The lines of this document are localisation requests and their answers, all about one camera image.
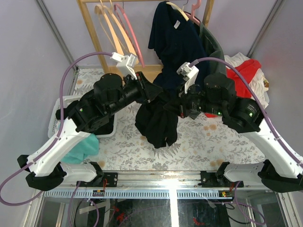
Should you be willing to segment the black t shirt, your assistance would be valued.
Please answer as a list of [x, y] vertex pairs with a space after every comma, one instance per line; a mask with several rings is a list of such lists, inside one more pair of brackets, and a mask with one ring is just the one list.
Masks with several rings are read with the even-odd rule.
[[142, 104], [135, 117], [135, 126], [155, 148], [171, 146], [177, 141], [178, 116], [164, 109], [172, 95], [164, 91], [153, 101]]

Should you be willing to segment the pink hanger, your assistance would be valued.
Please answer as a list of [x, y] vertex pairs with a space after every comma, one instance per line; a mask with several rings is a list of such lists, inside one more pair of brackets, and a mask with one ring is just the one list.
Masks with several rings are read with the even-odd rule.
[[201, 0], [197, 0], [196, 4], [193, 4], [191, 7], [191, 12], [186, 12], [185, 14], [187, 15], [187, 17], [195, 24], [197, 24], [198, 26], [200, 25], [200, 20], [198, 18], [196, 18], [196, 10], [199, 9], [199, 7], [201, 6], [202, 1]]
[[124, 8], [121, 7], [119, 4], [115, 3], [114, 11], [115, 11], [116, 15], [118, 16], [120, 23], [122, 25], [122, 28], [126, 32], [126, 35], [129, 38], [132, 47], [134, 48], [134, 51], [136, 53], [136, 56], [138, 57], [138, 60], [141, 64], [141, 66], [144, 68], [145, 67], [144, 58], [141, 53], [141, 49], [140, 49], [139, 43], [137, 41], [133, 27], [124, 11]]

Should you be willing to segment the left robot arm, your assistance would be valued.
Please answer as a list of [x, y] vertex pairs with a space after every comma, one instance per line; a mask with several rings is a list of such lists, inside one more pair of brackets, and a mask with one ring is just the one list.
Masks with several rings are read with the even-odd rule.
[[98, 132], [110, 118], [133, 102], [154, 100], [162, 88], [151, 83], [142, 72], [137, 78], [108, 73], [94, 83], [93, 89], [80, 100], [71, 103], [60, 120], [60, 129], [37, 152], [21, 155], [17, 161], [29, 174], [29, 187], [49, 191], [60, 184], [80, 183], [82, 186], [101, 186], [104, 173], [96, 162], [67, 164], [62, 158], [79, 142]]

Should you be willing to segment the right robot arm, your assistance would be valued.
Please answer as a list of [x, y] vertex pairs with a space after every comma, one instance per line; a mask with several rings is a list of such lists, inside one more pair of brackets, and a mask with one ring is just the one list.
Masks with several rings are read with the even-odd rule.
[[234, 80], [221, 73], [204, 80], [204, 91], [197, 92], [196, 72], [182, 73], [183, 88], [178, 96], [178, 114], [190, 111], [220, 116], [223, 124], [248, 138], [264, 154], [265, 160], [255, 164], [223, 162], [211, 175], [211, 185], [228, 186], [242, 182], [262, 184], [279, 193], [302, 191], [302, 156], [280, 137], [265, 111], [253, 99], [236, 95]]

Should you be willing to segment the grey t shirt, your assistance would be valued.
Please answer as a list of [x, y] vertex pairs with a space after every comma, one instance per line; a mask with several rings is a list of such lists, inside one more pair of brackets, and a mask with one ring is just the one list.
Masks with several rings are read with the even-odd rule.
[[[199, 26], [199, 37], [202, 41], [202, 45], [207, 57], [224, 60], [224, 53], [220, 44], [203, 23], [201, 23]], [[209, 61], [209, 64], [211, 74], [222, 73], [226, 76], [226, 66], [223, 63], [219, 63], [217, 61]]]

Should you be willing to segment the navy t shirt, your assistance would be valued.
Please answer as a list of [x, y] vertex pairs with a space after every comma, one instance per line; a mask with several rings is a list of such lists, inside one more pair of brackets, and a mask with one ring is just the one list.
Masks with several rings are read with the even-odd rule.
[[155, 10], [148, 48], [156, 52], [163, 64], [154, 84], [171, 93], [184, 82], [177, 69], [185, 62], [208, 56], [194, 24], [165, 1]]

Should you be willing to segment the pink hanger on rack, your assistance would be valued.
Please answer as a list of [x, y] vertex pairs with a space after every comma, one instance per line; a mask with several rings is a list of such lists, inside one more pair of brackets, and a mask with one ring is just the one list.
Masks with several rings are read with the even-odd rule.
[[198, 26], [200, 25], [200, 20], [198, 18], [196, 18], [196, 10], [199, 9], [199, 7], [201, 6], [202, 1], [201, 0], [197, 0], [196, 4], [193, 4], [191, 7], [191, 12], [186, 12], [185, 14], [187, 15], [187, 17], [195, 24], [197, 24]]

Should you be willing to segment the wooden hanger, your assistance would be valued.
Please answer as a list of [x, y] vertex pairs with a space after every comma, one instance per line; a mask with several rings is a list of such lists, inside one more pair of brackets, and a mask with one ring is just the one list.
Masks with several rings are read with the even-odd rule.
[[[111, 44], [115, 47], [116, 52], [124, 55], [125, 53], [132, 53], [134, 55], [136, 55], [135, 49], [127, 35], [127, 33], [125, 32], [124, 28], [122, 27], [122, 25], [120, 24], [120, 22], [118, 21], [118, 19], [116, 18], [116, 16], [113, 13], [113, 6], [111, 5], [111, 8], [105, 6], [102, 1], [101, 2], [101, 7], [102, 9], [100, 9], [101, 13], [103, 14], [103, 17], [105, 18], [105, 21], [109, 27], [110, 33], [112, 35], [112, 39], [113, 42], [111, 41], [111, 39], [109, 38]], [[120, 39], [118, 38], [113, 26], [111, 25], [111, 22], [107, 16], [107, 13], [109, 13], [110, 17], [112, 18], [112, 21], [114, 21], [114, 23], [117, 25], [119, 31], [122, 34], [122, 37], [124, 38], [124, 41], [126, 43], [126, 47], [124, 47], [124, 45], [122, 44], [122, 42], [120, 41]]]
[[112, 25], [114, 22], [112, 10], [104, 5], [104, 3], [100, 0], [100, 3], [95, 6], [94, 12], [98, 16], [99, 23], [107, 38], [109, 39], [111, 45], [114, 47], [114, 50], [121, 55], [124, 55], [124, 45], [118, 38], [116, 31]]

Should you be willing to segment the wooden clothes rack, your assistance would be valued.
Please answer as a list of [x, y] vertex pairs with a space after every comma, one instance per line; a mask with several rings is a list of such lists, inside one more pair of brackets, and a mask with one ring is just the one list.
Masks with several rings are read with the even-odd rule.
[[[108, 16], [105, 14], [105, 11], [108, 11], [110, 16], [112, 17], [113, 21], [117, 24], [117, 27], [120, 29], [121, 34], [125, 40], [125, 44], [127, 46], [127, 50], [131, 55], [136, 54], [138, 57], [137, 64], [134, 66], [134, 69], [131, 70], [131, 72], [136, 72], [136, 71], [142, 71], [145, 76], [147, 76], [148, 80], [154, 79], [156, 77], [156, 74], [160, 73], [161, 69], [163, 68], [162, 65], [157, 64], [157, 65], [146, 65], [143, 60], [143, 56], [141, 53], [140, 46], [138, 44], [137, 38], [135, 36], [135, 33], [133, 31], [133, 28], [128, 20], [127, 15], [125, 14], [125, 11], [122, 9], [122, 7], [118, 4], [117, 0], [110, 0], [109, 3], [111, 3], [110, 7], [106, 7], [103, 5], [102, 0], [79, 0], [77, 1], [80, 12], [82, 14], [82, 17], [84, 19], [84, 22], [86, 24], [87, 30], [89, 32], [89, 35], [91, 37], [91, 41], [93, 43], [93, 46], [95, 48], [95, 51], [98, 55], [98, 59], [101, 63], [102, 69], [104, 70], [105, 73], [118, 73], [120, 69], [122, 69], [122, 65], [126, 65], [128, 62], [131, 64], [135, 63], [134, 57], [130, 58], [128, 55], [123, 56], [123, 48], [121, 45], [121, 42], [119, 41], [118, 36], [115, 33], [115, 30], [110, 22], [110, 19]], [[87, 4], [88, 3], [100, 3], [100, 5], [95, 6], [95, 13], [97, 15], [102, 14], [103, 17], [105, 18], [105, 21], [109, 27], [109, 31], [111, 33], [111, 38], [109, 39], [114, 47], [114, 49], [117, 52], [110, 53], [109, 55], [111, 56], [110, 59], [114, 60], [116, 63], [116, 66], [108, 66], [107, 62], [105, 60], [105, 56], [107, 56], [106, 53], [102, 52], [101, 44], [99, 42], [99, 38], [97, 35], [97, 32], [95, 30], [92, 18], [90, 16]], [[127, 23], [129, 29], [130, 29], [130, 35], [126, 32], [124, 24], [122, 22], [119, 22], [117, 19], [119, 16], [114, 15], [114, 11], [116, 9], [119, 9], [125, 18], [125, 22]]]

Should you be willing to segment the floral table mat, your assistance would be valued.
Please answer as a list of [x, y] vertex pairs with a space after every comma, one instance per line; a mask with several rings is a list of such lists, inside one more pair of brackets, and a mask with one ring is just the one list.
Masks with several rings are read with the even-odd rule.
[[258, 163], [262, 152], [247, 138], [223, 125], [219, 118], [203, 114], [196, 119], [179, 119], [177, 141], [156, 149], [135, 127], [140, 105], [132, 103], [117, 113], [116, 132], [99, 139], [99, 153], [86, 158], [103, 170], [177, 171], [216, 170], [228, 161]]

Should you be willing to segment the white garment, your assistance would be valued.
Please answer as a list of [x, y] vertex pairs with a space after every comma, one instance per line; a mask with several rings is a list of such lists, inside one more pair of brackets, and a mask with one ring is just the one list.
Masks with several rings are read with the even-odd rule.
[[[225, 55], [224, 59], [239, 71], [259, 99], [263, 108], [266, 108], [269, 104], [269, 97], [267, 95], [267, 91], [269, 90], [269, 81], [265, 78], [265, 75], [261, 70], [260, 62], [255, 59], [250, 59], [240, 52], [232, 57]], [[226, 72], [227, 77], [235, 81], [237, 96], [251, 99], [254, 98], [247, 87], [243, 84], [242, 80], [232, 69], [227, 67]]]

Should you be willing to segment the teal cloth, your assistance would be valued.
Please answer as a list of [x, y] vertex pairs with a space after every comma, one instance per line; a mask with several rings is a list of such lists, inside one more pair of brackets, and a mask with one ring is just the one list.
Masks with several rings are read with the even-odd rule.
[[80, 164], [88, 158], [99, 153], [99, 141], [94, 134], [80, 141], [62, 159], [61, 162], [67, 164]]

